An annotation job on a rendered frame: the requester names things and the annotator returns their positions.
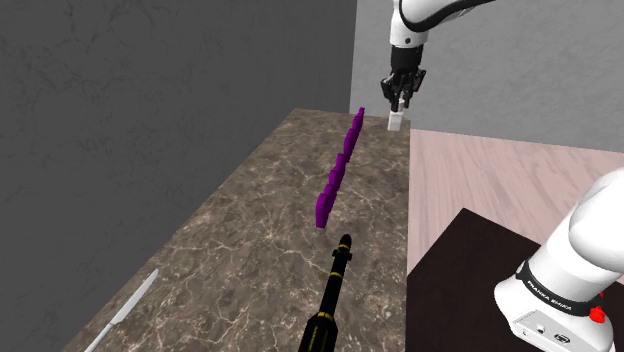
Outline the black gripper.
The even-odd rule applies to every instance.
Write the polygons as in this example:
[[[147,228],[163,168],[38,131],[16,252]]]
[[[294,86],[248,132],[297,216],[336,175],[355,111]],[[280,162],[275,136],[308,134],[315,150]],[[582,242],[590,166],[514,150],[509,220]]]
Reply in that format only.
[[[390,103],[392,112],[398,111],[400,98],[400,88],[395,84],[395,74],[407,74],[402,88],[402,99],[404,108],[408,109],[413,95],[419,91],[427,73],[426,70],[420,69],[422,54],[422,45],[413,48],[399,48],[396,46],[391,48],[391,74],[383,78],[380,85],[384,97]]]

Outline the small white block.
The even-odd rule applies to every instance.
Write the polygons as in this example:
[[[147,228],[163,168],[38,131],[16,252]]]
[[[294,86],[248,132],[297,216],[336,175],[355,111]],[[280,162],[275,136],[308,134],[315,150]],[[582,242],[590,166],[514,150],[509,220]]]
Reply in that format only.
[[[388,117],[388,131],[399,131],[401,129],[402,120],[404,117],[404,100],[400,98],[395,110],[390,109]]]

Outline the purple jagged long object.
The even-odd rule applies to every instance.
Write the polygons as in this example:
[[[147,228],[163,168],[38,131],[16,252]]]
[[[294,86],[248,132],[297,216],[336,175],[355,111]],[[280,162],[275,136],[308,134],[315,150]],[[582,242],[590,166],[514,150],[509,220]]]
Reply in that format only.
[[[337,193],[345,175],[346,165],[350,162],[355,145],[363,126],[365,108],[360,107],[353,117],[352,125],[347,131],[343,149],[336,155],[335,165],[328,174],[328,182],[322,193],[319,194],[315,204],[315,225],[317,228],[325,228],[329,215],[332,211]]]

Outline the dark robot stand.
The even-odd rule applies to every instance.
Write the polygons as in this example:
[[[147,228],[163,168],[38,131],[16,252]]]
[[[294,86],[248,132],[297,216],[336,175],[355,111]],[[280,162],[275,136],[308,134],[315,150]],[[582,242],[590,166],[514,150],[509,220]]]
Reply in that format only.
[[[512,333],[494,298],[539,248],[460,210],[408,275],[406,352],[542,352]]]

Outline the black and yellow tool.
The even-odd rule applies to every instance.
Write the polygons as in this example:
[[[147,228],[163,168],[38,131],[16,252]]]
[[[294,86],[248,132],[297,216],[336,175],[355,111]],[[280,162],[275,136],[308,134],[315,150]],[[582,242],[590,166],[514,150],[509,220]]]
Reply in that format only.
[[[334,352],[338,335],[335,310],[346,266],[352,260],[351,247],[351,236],[344,234],[332,252],[334,259],[320,308],[308,319],[298,352]]]

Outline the silver knife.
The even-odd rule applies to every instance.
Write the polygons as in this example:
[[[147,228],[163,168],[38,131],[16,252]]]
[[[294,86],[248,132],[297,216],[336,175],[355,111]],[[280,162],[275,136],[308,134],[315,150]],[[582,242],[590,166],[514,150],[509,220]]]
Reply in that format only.
[[[116,312],[111,320],[104,326],[104,328],[98,333],[94,340],[84,349],[83,352],[93,352],[108,332],[117,324],[122,322],[132,309],[137,305],[139,300],[151,287],[159,274],[159,269],[154,269],[150,275],[143,281],[143,283],[133,292],[133,294],[127,299],[122,307]]]

